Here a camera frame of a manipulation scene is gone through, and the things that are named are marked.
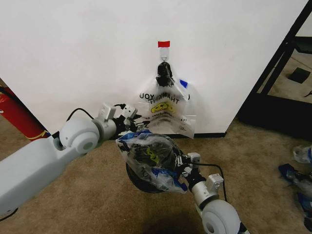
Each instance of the black cable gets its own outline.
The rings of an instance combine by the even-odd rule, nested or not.
[[[70,118],[73,116],[73,114],[76,112],[76,111],[83,111],[84,113],[86,113],[91,119],[94,119],[86,110],[82,109],[82,108],[76,108],[72,111],[72,113],[69,115],[69,117],[67,118],[66,121],[70,120]]]
[[[4,221],[5,219],[7,219],[7,218],[9,218],[9,217],[11,217],[12,215],[14,215],[15,213],[16,213],[16,211],[18,211],[18,208],[16,208],[11,214],[9,214],[8,216],[6,216],[6,217],[4,217],[4,218],[1,218],[0,219],[0,222],[1,221]]]
[[[221,176],[223,178],[223,194],[224,194],[224,200],[227,202],[228,199],[226,197],[226,191],[225,191],[225,179],[224,179],[224,174],[223,174],[223,171],[222,171],[222,168],[217,165],[217,164],[207,164],[207,163],[195,163],[195,162],[189,162],[190,164],[193,164],[193,165],[198,165],[198,166],[208,166],[208,167],[217,167],[220,172],[221,172]]]

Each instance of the yellow smiley face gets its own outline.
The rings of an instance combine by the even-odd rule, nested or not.
[[[176,110],[172,107],[172,105],[168,102],[166,102],[167,104],[167,110],[170,111],[171,113],[175,113]]]
[[[168,105],[165,102],[157,104],[157,106],[151,109],[152,113],[167,109]]]

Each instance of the crumpled plastic bag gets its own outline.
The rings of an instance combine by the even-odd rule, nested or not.
[[[164,191],[185,193],[187,186],[179,182],[176,159],[183,153],[166,135],[149,130],[128,133],[116,140],[121,155],[135,174]]]

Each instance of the red fire extinguisher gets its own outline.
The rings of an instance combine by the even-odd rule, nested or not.
[[[0,114],[31,141],[50,134],[8,87],[0,87]]]

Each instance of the yellow logo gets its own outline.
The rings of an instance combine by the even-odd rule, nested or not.
[[[159,158],[151,151],[151,148],[147,148],[146,153],[150,156],[150,159],[155,163],[159,163]]]
[[[172,113],[176,112],[175,109],[172,107],[172,105],[168,102],[161,102],[157,104],[155,107],[151,109],[151,112],[155,113],[155,112],[162,111],[162,110],[168,110]]]

